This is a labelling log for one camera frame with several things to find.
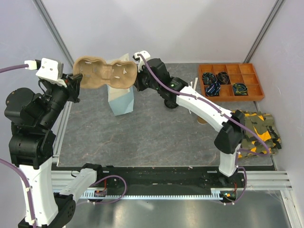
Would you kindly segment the brown cardboard cup carrier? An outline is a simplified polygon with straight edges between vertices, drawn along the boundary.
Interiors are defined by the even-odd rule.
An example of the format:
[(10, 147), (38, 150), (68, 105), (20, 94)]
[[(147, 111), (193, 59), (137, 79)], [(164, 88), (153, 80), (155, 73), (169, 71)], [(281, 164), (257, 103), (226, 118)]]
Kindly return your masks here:
[(115, 60), (107, 63), (100, 57), (83, 56), (73, 65), (73, 74), (82, 74), (80, 87), (97, 89), (109, 85), (115, 89), (128, 89), (137, 77), (137, 65), (132, 61)]

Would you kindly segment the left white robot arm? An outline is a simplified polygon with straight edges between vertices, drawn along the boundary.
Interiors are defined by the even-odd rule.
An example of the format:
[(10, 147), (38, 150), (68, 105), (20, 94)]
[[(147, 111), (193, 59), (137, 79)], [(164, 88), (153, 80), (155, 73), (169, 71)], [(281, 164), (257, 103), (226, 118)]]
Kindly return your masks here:
[(11, 162), (21, 173), (26, 202), (20, 228), (62, 228), (73, 217), (76, 203), (88, 187), (104, 182), (102, 166), (86, 163), (60, 192), (52, 187), (51, 168), (56, 136), (52, 127), (67, 102), (79, 102), (82, 75), (63, 74), (64, 85), (45, 79), (42, 94), (19, 88), (7, 97), (5, 116), (11, 121)]

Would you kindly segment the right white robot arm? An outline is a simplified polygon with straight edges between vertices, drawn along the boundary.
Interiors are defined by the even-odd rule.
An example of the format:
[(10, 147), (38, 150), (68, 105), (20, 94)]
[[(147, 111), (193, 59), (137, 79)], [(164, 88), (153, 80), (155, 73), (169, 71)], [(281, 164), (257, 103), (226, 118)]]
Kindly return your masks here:
[(218, 183), (223, 187), (235, 181), (237, 170), (236, 156), (244, 131), (244, 116), (240, 111), (232, 112), (222, 108), (200, 95), (187, 82), (170, 76), (166, 65), (159, 59), (146, 60), (141, 53), (135, 53), (138, 73), (135, 87), (138, 91), (155, 90), (165, 101), (167, 107), (184, 107), (209, 123), (218, 132), (214, 141), (220, 151)]

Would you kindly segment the white and blue paper bag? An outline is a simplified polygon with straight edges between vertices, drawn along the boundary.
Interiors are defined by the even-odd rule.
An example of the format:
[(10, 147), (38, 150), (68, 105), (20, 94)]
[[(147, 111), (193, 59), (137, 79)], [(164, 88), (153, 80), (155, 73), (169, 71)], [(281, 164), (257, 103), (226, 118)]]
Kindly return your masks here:
[(108, 103), (115, 116), (133, 111), (133, 89), (136, 80), (137, 66), (129, 61), (129, 54), (109, 62), (110, 82), (108, 88)]

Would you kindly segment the brown paper coffee cup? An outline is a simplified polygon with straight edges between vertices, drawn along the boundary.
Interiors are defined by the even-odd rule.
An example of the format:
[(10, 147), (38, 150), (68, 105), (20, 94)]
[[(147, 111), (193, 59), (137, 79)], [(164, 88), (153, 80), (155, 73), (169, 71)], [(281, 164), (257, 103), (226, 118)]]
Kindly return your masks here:
[(205, 121), (203, 118), (201, 118), (199, 116), (197, 116), (197, 121), (198, 121), (199, 124), (207, 124), (208, 123), (207, 121)]

